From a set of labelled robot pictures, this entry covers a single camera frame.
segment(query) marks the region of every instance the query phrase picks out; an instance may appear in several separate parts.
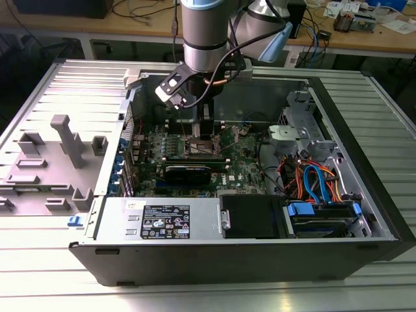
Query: blue latch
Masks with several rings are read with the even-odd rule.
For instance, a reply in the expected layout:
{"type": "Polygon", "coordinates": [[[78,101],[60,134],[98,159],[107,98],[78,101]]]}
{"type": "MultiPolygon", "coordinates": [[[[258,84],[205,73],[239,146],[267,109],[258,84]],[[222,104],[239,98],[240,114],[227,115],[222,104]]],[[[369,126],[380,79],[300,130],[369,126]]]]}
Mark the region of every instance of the blue latch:
{"type": "Polygon", "coordinates": [[[291,203],[287,206],[289,216],[294,215],[315,215],[315,210],[311,203],[291,203]]]}
{"type": "Polygon", "coordinates": [[[121,155],[116,155],[116,163],[121,163],[123,161],[123,156],[121,155]]]}
{"type": "Polygon", "coordinates": [[[114,164],[112,166],[112,169],[113,169],[114,173],[116,173],[116,172],[119,172],[122,169],[122,167],[119,164],[114,164]]]}
{"type": "Polygon", "coordinates": [[[118,192],[118,186],[115,185],[114,183],[111,183],[109,185],[109,191],[111,191],[111,192],[118,192]]]}
{"type": "Polygon", "coordinates": [[[121,138],[120,139],[120,141],[119,141],[119,143],[120,143],[120,147],[121,148],[127,148],[128,147],[128,143],[127,143],[127,141],[125,140],[125,139],[123,139],[123,138],[121,138]]]}
{"type": "Polygon", "coordinates": [[[70,220],[68,221],[68,226],[83,226],[82,218],[80,216],[70,216],[70,220]]]}
{"type": "Polygon", "coordinates": [[[362,214],[361,207],[357,203],[353,203],[352,208],[354,208],[354,211],[356,212],[358,216],[361,216],[362,214]]]}

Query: slotted aluminum surface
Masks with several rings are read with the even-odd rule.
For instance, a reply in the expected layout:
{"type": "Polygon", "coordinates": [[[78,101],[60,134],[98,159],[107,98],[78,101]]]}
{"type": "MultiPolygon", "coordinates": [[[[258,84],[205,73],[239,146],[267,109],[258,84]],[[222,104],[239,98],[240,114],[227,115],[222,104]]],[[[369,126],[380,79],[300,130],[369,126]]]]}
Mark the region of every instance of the slotted aluminum surface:
{"type": "MultiPolygon", "coordinates": [[[[67,61],[52,69],[50,79],[43,82],[43,90],[38,90],[38,99],[32,99],[36,102],[34,109],[22,117],[19,127],[1,148],[1,161],[6,151],[19,150],[13,140],[24,129],[43,131],[55,112],[68,112],[73,131],[86,138],[95,135],[95,131],[109,131],[107,126],[115,120],[117,105],[124,98],[122,76],[126,68],[133,66],[137,63],[67,61]],[[80,104],[74,99],[76,96],[88,96],[91,101],[80,104]]],[[[360,73],[255,69],[258,74],[276,71],[288,76],[321,78],[415,233],[414,125],[372,79],[360,73]]],[[[45,135],[53,138],[49,132],[45,135]]],[[[7,167],[11,158],[5,158],[2,164],[7,167]]],[[[67,221],[67,217],[61,216],[0,218],[0,306],[5,311],[7,307],[23,311],[40,306],[43,311],[81,308],[123,312],[416,310],[416,249],[394,261],[368,265],[344,281],[104,287],[67,251],[68,241],[76,241],[83,234],[68,229],[67,221]]]]}

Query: wire bundle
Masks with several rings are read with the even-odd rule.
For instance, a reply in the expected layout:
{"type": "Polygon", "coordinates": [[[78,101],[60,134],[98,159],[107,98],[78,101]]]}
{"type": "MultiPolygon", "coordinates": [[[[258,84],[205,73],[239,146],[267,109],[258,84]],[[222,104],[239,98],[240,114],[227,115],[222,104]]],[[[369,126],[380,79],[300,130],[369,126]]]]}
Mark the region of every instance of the wire bundle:
{"type": "Polygon", "coordinates": [[[162,9],[160,9],[160,10],[156,10],[156,11],[153,11],[153,12],[150,12],[150,13],[146,13],[146,14],[136,14],[135,12],[137,11],[137,10],[139,10],[139,9],[141,9],[141,8],[150,8],[150,7],[154,7],[155,5],[157,5],[161,0],[154,0],[155,1],[155,3],[152,3],[151,5],[143,5],[143,6],[138,6],[138,7],[135,7],[135,8],[133,8],[131,5],[130,5],[130,2],[129,2],[129,0],[120,0],[120,1],[118,1],[115,5],[113,5],[112,6],[112,8],[111,8],[111,10],[112,10],[112,12],[114,13],[114,14],[116,14],[117,16],[119,16],[119,17],[121,17],[121,18],[131,18],[131,19],[133,19],[133,20],[136,20],[135,18],[145,18],[145,19],[149,19],[149,16],[151,16],[151,15],[154,15],[154,14],[156,14],[156,13],[159,13],[159,12],[162,12],[162,11],[165,11],[165,10],[170,10],[171,8],[174,8],[175,6],[178,6],[178,5],[180,5],[179,3],[177,3],[176,5],[172,5],[172,6],[168,6],[168,7],[166,7],[166,8],[162,8],[162,9]],[[116,11],[116,8],[117,7],[119,7],[122,3],[127,3],[127,7],[128,7],[128,9],[129,9],[129,15],[125,15],[125,14],[122,14],[122,13],[119,13],[119,12],[117,12],[116,11]]]}
{"type": "Polygon", "coordinates": [[[321,164],[311,161],[311,160],[293,160],[290,161],[288,158],[284,158],[281,164],[278,166],[277,172],[280,173],[283,165],[289,164],[290,166],[294,167],[295,178],[292,181],[288,182],[285,188],[283,189],[284,193],[289,195],[292,198],[297,198],[298,200],[305,200],[306,202],[311,203],[318,203],[317,196],[312,194],[309,188],[309,181],[306,179],[309,178],[309,174],[305,174],[302,177],[304,172],[310,172],[314,176],[318,176],[320,174],[323,175],[325,185],[320,185],[321,195],[324,200],[328,200],[326,197],[326,188],[330,191],[330,200],[333,202],[342,202],[342,197],[339,194],[337,176],[328,169],[328,167],[322,166],[321,164]],[[291,194],[288,194],[288,191],[291,189],[291,186],[296,183],[296,188],[292,191],[291,194]]]}
{"type": "Polygon", "coordinates": [[[312,39],[312,42],[311,42],[311,45],[309,46],[308,50],[306,51],[305,55],[300,59],[300,62],[296,65],[297,68],[300,67],[302,65],[302,63],[304,63],[305,66],[306,66],[307,63],[309,63],[309,65],[307,67],[310,68],[314,62],[318,61],[317,57],[319,55],[322,55],[321,58],[319,59],[322,63],[322,61],[324,60],[325,55],[326,55],[326,48],[328,47],[328,44],[329,44],[329,41],[327,42],[327,41],[323,40],[324,41],[324,49],[322,49],[321,51],[318,52],[318,49],[319,49],[318,33],[320,32],[319,24],[317,24],[315,22],[315,20],[313,19],[312,13],[308,8],[306,8],[306,12],[309,14],[310,18],[303,17],[303,20],[312,23],[312,26],[310,26],[308,24],[301,24],[301,26],[303,26],[303,27],[307,28],[309,31],[311,31],[313,36],[311,36],[309,34],[309,32],[307,33],[308,36],[312,39]],[[312,57],[307,58],[307,55],[309,54],[309,52],[311,51],[313,46],[315,48],[314,48],[312,57]]]}

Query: warning label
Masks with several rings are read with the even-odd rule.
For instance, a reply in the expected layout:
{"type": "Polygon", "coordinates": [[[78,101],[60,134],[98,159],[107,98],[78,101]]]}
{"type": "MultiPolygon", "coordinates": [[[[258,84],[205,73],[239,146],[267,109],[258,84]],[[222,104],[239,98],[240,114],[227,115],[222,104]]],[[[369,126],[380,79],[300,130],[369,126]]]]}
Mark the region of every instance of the warning label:
{"type": "Polygon", "coordinates": [[[189,239],[189,205],[144,206],[141,237],[143,239],[189,239]]]}

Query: black box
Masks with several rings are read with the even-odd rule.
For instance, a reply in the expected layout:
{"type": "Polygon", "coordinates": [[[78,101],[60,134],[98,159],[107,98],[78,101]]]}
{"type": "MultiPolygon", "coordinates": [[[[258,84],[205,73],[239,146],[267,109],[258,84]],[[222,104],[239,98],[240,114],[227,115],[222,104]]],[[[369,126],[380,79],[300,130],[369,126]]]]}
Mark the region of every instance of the black box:
{"type": "Polygon", "coordinates": [[[306,3],[304,0],[289,0],[287,3],[287,10],[291,14],[289,21],[293,24],[293,29],[289,38],[295,39],[298,36],[300,24],[304,17],[306,10],[306,3]]]}
{"type": "Polygon", "coordinates": [[[13,0],[22,14],[104,18],[114,0],[13,0]]]}

